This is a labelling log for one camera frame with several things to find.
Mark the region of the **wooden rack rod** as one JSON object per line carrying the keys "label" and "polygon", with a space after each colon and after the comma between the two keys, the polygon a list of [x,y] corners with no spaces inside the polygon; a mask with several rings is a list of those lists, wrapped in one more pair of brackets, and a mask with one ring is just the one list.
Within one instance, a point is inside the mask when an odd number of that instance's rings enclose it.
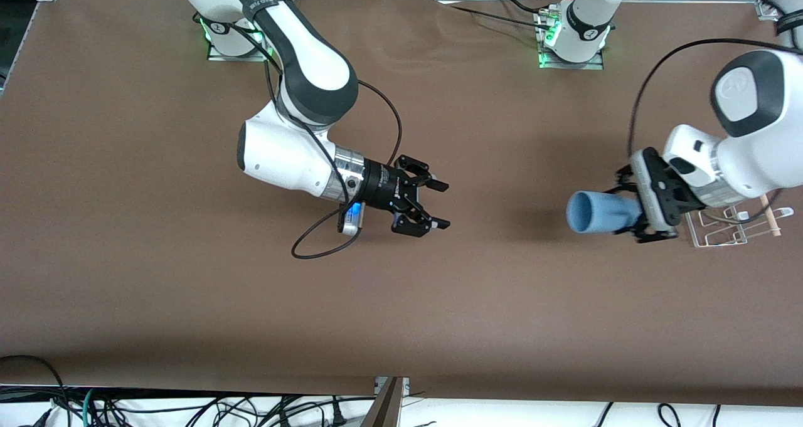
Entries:
{"label": "wooden rack rod", "polygon": [[775,213],[774,210],[772,209],[772,203],[771,201],[769,201],[768,196],[766,194],[763,194],[760,197],[760,201],[763,208],[765,209],[765,217],[768,225],[768,232],[771,233],[772,236],[781,236],[781,230],[777,223],[777,219],[775,219]]}

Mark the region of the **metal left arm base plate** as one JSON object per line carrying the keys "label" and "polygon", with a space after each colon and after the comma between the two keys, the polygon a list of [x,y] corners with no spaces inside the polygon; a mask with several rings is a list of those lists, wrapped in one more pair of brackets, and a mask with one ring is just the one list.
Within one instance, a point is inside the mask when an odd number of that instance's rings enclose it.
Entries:
{"label": "metal left arm base plate", "polygon": [[585,62],[570,62],[560,58],[551,45],[556,41],[557,36],[562,31],[562,24],[559,20],[557,4],[551,4],[548,9],[539,9],[533,13],[536,25],[545,25],[546,29],[536,28],[536,41],[538,50],[538,62],[541,69],[562,69],[562,70],[603,70],[604,59],[602,47],[605,40],[600,44],[593,58]]}

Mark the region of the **aluminium table frame beam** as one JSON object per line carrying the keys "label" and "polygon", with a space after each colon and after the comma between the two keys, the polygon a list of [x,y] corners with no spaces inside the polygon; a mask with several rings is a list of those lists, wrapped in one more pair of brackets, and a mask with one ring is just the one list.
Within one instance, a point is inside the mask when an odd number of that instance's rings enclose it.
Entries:
{"label": "aluminium table frame beam", "polygon": [[407,377],[378,376],[374,379],[376,397],[359,427],[398,427],[402,401],[410,395]]}

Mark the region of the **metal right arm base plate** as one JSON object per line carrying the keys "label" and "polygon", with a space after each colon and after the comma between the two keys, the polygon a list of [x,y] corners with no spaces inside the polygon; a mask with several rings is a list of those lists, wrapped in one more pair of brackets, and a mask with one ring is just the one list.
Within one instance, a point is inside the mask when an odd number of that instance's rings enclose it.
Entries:
{"label": "metal right arm base plate", "polygon": [[207,58],[210,61],[267,61],[252,42],[240,35],[213,35],[208,45]]}

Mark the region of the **blue plastic cup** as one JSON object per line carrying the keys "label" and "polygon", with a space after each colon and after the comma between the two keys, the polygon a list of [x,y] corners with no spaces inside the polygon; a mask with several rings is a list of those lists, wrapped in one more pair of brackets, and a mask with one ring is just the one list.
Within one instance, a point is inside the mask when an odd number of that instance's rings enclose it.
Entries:
{"label": "blue plastic cup", "polygon": [[635,225],[642,214],[638,201],[602,192],[575,192],[568,200],[568,226],[580,235],[613,233]]}

